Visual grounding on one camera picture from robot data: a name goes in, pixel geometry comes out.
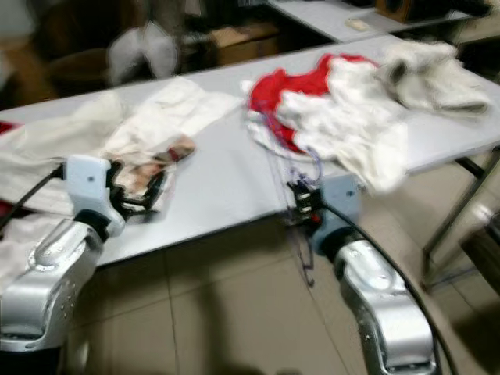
table leg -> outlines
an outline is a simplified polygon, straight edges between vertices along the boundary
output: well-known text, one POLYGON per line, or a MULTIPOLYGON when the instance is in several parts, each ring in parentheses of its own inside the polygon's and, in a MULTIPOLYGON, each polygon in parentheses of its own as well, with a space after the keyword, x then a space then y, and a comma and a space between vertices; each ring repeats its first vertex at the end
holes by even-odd
POLYGON ((434 251, 438 248, 439 244, 445 239, 448 234, 450 228, 453 223, 459 218, 462 211, 466 208, 469 202, 472 200, 474 195, 482 186, 483 182, 488 178, 491 172, 495 169, 498 161, 500 160, 500 147, 496 147, 491 152, 491 155, 486 163, 486 166, 483 170, 474 169, 474 172, 470 168, 466 168, 465 165, 469 165, 467 162, 460 162, 461 166, 464 166, 467 170, 469 170, 475 177, 476 180, 469 186, 469 189, 466 191, 464 196, 460 199, 460 201, 455 205, 452 211, 448 214, 445 221, 442 225, 436 230, 432 238, 426 243, 423 248, 423 286, 428 287, 432 285, 433 279, 441 272, 445 266, 437 266, 434 272, 430 272, 430 257, 434 253, 434 251))

background table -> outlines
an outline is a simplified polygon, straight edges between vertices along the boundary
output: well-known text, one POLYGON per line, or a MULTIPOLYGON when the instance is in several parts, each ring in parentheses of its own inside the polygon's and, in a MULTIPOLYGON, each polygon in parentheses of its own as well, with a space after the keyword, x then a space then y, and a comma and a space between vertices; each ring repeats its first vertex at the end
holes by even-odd
POLYGON ((462 12, 450 12, 445 18, 416 23, 399 23, 386 16, 382 16, 375 8, 359 8, 349 5, 342 0, 312 2, 304 2, 302 0, 268 0, 268 5, 333 41, 341 43, 470 18, 469 15, 462 12), (345 21, 349 19, 363 21, 368 25, 368 29, 358 31, 347 26, 345 21))
MULTIPOLYGON (((210 91, 243 96, 240 83, 256 80, 277 67, 289 73, 312 69, 324 53, 363 54, 375 61, 384 49, 400 42, 392 36, 375 37, 344 45, 329 45, 280 55, 242 65, 185 76, 210 91)), ((500 103, 500 88, 480 79, 491 100, 500 103)), ((122 87, 116 92, 138 104, 165 86, 167 81, 122 87)), ((0 119, 27 123, 71 113, 99 93, 29 105, 0 112, 0 119)), ((422 112, 409 113, 408 169, 410 173, 439 166, 500 144, 500 110, 495 106, 482 120, 451 120, 422 112)), ((114 263, 182 241, 248 223, 286 208, 270 169, 270 154, 249 136, 244 111, 238 109, 195 136, 197 151, 178 169, 173 199, 165 212, 148 223, 129 223, 118 238, 106 243, 100 264, 114 263)), ((304 167, 311 170, 308 163, 304 167)), ((345 173, 330 163, 325 173, 345 173)))

fabric pile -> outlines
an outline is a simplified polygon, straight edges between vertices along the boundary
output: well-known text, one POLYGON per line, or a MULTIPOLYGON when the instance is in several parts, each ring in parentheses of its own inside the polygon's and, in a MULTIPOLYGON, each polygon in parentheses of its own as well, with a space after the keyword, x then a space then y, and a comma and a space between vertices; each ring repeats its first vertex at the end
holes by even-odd
MULTIPOLYGON (((116 182, 128 195, 140 195, 162 169, 171 187, 176 163, 195 150, 191 137, 240 104, 239 98, 204 91, 178 77, 136 109, 107 92, 70 116, 9 128, 0 135, 0 200, 18 202, 72 154, 124 162, 116 182)), ((12 220, 2 233, 0 293, 25 270, 33 245, 72 214, 64 184, 51 180, 25 205, 39 213, 12 220)), ((166 196, 167 191, 160 201, 166 203, 166 196)))
POLYGON ((489 100, 446 44, 402 42, 381 66, 361 55, 324 55, 301 76, 279 69, 248 91, 248 129, 284 157, 336 160, 372 193, 406 175, 408 109, 477 116, 489 100))

red and white garment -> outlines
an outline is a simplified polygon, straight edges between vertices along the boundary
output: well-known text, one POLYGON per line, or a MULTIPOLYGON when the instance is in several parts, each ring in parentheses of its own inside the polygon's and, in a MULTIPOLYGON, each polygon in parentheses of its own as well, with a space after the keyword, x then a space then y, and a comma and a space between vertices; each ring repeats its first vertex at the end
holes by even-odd
POLYGON ((372 192, 394 190, 405 177, 402 107, 377 79, 377 64, 360 55, 324 55, 301 76, 282 69, 250 90, 248 128, 278 155, 337 160, 372 192))

cardboard box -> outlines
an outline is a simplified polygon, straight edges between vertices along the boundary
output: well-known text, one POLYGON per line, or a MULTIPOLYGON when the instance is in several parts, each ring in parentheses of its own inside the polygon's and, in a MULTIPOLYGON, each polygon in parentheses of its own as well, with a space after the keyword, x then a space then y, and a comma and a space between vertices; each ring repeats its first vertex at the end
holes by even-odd
POLYGON ((242 63, 276 55, 279 49, 279 30, 271 23, 255 23, 244 27, 224 27, 210 33, 216 46, 220 66, 242 63))

